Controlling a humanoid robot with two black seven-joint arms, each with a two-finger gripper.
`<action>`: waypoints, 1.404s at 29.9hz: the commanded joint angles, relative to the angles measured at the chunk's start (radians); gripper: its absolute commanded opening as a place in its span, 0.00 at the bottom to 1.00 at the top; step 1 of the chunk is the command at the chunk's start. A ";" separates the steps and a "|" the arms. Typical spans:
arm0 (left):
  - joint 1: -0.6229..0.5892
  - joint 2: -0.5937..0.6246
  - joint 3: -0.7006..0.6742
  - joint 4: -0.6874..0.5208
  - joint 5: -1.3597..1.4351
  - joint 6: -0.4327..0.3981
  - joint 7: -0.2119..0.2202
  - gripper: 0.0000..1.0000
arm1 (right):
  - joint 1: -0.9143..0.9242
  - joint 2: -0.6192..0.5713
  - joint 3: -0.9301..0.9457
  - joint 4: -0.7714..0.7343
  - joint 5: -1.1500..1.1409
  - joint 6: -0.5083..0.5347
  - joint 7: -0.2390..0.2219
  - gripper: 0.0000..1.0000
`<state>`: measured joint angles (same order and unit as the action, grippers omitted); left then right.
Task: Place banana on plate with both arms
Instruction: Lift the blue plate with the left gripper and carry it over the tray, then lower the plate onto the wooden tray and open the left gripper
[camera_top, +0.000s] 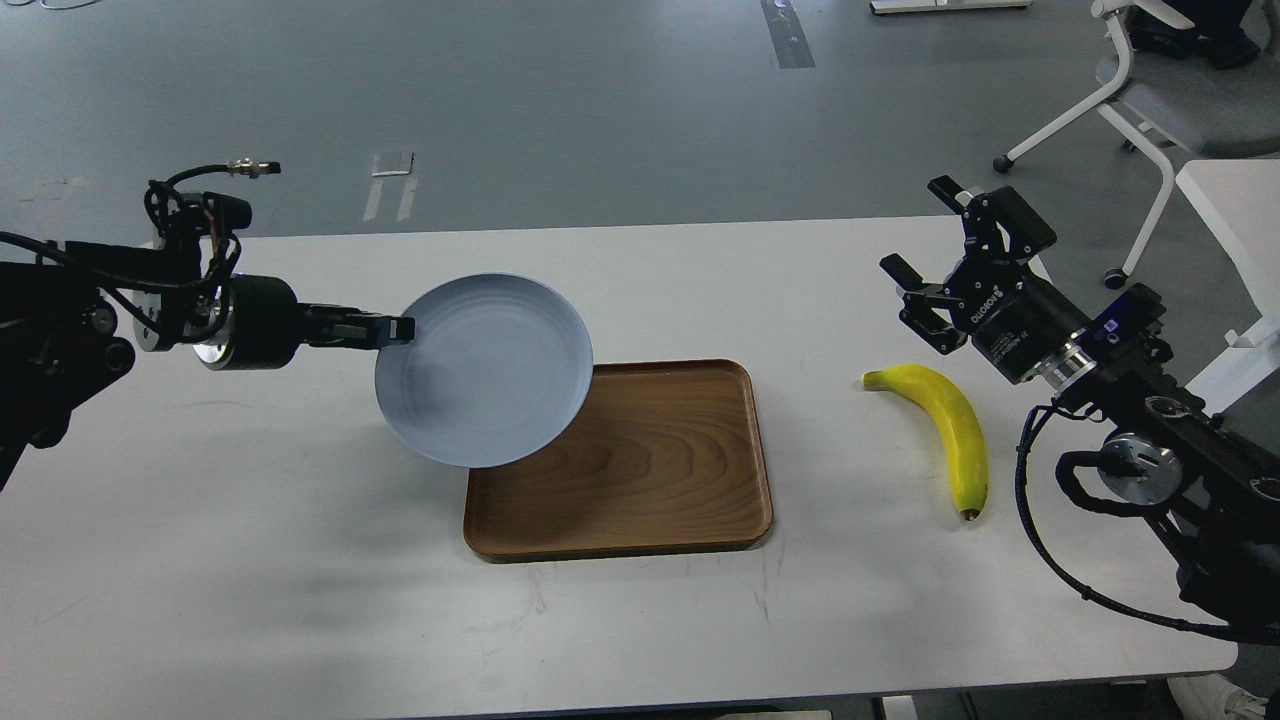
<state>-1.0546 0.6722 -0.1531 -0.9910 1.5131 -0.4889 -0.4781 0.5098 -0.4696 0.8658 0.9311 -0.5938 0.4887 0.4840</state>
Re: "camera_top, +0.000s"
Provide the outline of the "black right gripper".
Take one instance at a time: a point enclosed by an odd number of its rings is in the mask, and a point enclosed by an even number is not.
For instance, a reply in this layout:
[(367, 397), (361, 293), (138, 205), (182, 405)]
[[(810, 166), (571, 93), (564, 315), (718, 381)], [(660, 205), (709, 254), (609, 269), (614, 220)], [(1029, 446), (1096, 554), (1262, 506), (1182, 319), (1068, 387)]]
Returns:
[[(959, 350), (970, 337), (1006, 380), (1029, 380), (1036, 366), (1088, 322), (1056, 286), (1028, 268), (1057, 242), (1057, 233), (1011, 186), (966, 190), (938, 176), (927, 188), (961, 218), (963, 258), (950, 282), (925, 283), (899, 254), (883, 256), (879, 268), (902, 300), (899, 319), (938, 354)], [(941, 310), (950, 311), (951, 322)]]

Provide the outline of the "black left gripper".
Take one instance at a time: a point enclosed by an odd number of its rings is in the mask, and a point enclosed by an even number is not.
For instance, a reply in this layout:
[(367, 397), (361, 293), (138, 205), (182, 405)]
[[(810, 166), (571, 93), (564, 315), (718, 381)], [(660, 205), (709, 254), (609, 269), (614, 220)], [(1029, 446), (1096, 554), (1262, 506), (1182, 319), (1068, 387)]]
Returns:
[(298, 305), (293, 290), (275, 277), (233, 275), (227, 290), (227, 322), (209, 342), (195, 346), (196, 356), (214, 372), (279, 369), (293, 359), (301, 343), (381, 350), (408, 345), (416, 336), (411, 316), (329, 304)]

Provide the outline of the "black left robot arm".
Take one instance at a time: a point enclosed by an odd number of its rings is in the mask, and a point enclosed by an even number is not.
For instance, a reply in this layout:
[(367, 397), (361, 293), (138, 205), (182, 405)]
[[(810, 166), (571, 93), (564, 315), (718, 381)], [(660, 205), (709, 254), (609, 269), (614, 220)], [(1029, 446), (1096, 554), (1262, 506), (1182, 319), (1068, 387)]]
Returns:
[(251, 205), (180, 191), (201, 176), (280, 169), (246, 158), (150, 181), (143, 208), (156, 238), (145, 247), (3, 234), (29, 254), (1, 272), (4, 479), (26, 450), (59, 445), (73, 411), (129, 373), (138, 351), (188, 345), (207, 369), (265, 370), (303, 345), (383, 350), (413, 340), (411, 318), (303, 304), (283, 279), (239, 273)]

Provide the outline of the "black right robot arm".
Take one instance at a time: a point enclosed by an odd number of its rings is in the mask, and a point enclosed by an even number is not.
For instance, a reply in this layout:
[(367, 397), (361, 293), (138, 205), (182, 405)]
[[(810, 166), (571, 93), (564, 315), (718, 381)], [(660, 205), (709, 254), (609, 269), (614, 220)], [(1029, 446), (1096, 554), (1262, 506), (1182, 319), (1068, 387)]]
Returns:
[[(900, 320), (934, 351), (965, 343), (1006, 380), (1050, 383), (1016, 448), (1015, 501), (1023, 529), (1050, 569), (1082, 598), (1158, 626), (1243, 643), (1277, 643), (1277, 457), (1225, 430), (1202, 398), (1165, 372), (1165, 306), (1146, 284), (1087, 316), (1030, 260), (1055, 232), (1012, 187), (965, 190), (948, 176), (929, 191), (960, 217), (964, 254), (940, 283), (901, 256), (879, 263), (902, 300)], [(1027, 466), (1052, 416), (1098, 413), (1112, 432), (1096, 451), (1062, 454), (1060, 489), (1080, 509), (1139, 518), (1178, 565), (1180, 600), (1213, 623), (1140, 611), (1091, 588), (1050, 553), (1030, 515)]]

